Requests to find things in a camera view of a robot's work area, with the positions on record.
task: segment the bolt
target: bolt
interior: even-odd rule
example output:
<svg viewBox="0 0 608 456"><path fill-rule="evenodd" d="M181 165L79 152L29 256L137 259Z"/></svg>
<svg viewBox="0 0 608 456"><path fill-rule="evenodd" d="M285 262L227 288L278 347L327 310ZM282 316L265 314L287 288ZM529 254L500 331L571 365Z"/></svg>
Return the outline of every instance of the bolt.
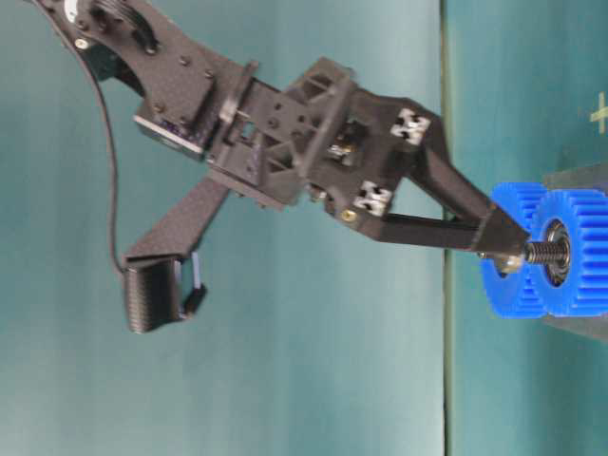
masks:
<svg viewBox="0 0 608 456"><path fill-rule="evenodd" d="M162 103L154 103L154 106L152 107L157 114L162 114L164 112L164 104Z"/></svg>
<svg viewBox="0 0 608 456"><path fill-rule="evenodd" d="M345 211L342 211L340 217L347 223L353 223L355 220L357 220L357 213L350 209L347 209Z"/></svg>
<svg viewBox="0 0 608 456"><path fill-rule="evenodd" d="M99 29L100 33L106 33L107 32L107 22L106 21L100 21L97 24L97 28Z"/></svg>
<svg viewBox="0 0 608 456"><path fill-rule="evenodd" d="M560 242L529 242L525 245L525 260L532 264L564 263L570 257L568 244Z"/></svg>
<svg viewBox="0 0 608 456"><path fill-rule="evenodd" d="M78 38L75 42L74 42L74 46L76 48L78 48L79 50L87 50L88 49L88 41L83 39L83 38Z"/></svg>

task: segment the teal backdrop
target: teal backdrop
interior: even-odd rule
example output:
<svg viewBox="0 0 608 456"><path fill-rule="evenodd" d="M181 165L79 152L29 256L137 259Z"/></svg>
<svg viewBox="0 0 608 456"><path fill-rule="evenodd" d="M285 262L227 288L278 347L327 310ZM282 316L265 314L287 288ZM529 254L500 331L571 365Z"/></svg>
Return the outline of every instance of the teal backdrop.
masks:
<svg viewBox="0 0 608 456"><path fill-rule="evenodd" d="M105 239L107 161L90 88L32 7L0 16L0 454L440 455L443 254L378 245L307 201L230 198L202 246L197 318L129 333ZM156 0L190 36L285 86L326 55L371 90L440 108L424 0ZM142 136L104 84L119 242L203 175ZM398 209L440 216L406 186Z"/></svg>
<svg viewBox="0 0 608 456"><path fill-rule="evenodd" d="M601 0L446 1L452 154L486 192L606 161L590 115L608 91L607 17ZM452 256L448 284L449 454L606 454L608 346L499 319L474 256Z"/></svg>

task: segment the carbon fiber arm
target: carbon fiber arm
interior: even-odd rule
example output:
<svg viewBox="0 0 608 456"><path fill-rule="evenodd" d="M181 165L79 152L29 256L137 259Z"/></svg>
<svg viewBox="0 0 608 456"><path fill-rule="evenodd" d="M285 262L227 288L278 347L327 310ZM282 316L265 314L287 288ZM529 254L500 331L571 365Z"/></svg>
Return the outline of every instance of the carbon fiber arm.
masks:
<svg viewBox="0 0 608 456"><path fill-rule="evenodd" d="M98 79L142 95L146 135L210 172L124 256L130 328L144 333L192 314L182 271L228 189L282 209L307 191L328 214L382 242L518 256L528 234L448 159L441 119L413 100L381 97L320 59L279 91L199 45L145 0L47 1ZM451 220L392 214L403 178Z"/></svg>

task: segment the wire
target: wire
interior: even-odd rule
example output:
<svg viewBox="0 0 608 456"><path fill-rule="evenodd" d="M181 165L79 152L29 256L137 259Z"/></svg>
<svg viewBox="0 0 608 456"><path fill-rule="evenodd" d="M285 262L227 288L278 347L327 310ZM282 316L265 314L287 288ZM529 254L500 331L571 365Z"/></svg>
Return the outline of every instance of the wire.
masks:
<svg viewBox="0 0 608 456"><path fill-rule="evenodd" d="M102 92L102 88L100 87L97 79L93 75L93 71L89 67L86 60L80 54L80 51L76 48L74 43L72 43L69 36L55 23L51 13L42 3L42 0L31 0L31 3L35 5L42 14L48 19L53 30L59 35L61 40L64 42L66 47L72 52L79 65L85 72L85 76L88 79L89 83L93 87L93 93L95 94L95 99L97 101L97 105L102 111L102 121L104 124L104 133L105 133L105 148L107 150L107 156L109 160L109 175L110 175L110 201L108 207L108 215L107 215L107 242L109 247L110 259L112 261L112 267L114 272L122 277L124 274L124 267L121 264L117 251L117 242L116 242L116 225L117 225L117 216L118 216L118 159L116 155L116 145L114 143L114 133L112 132L112 124L109 119L109 114L107 111L107 104L105 102L104 93Z"/></svg>

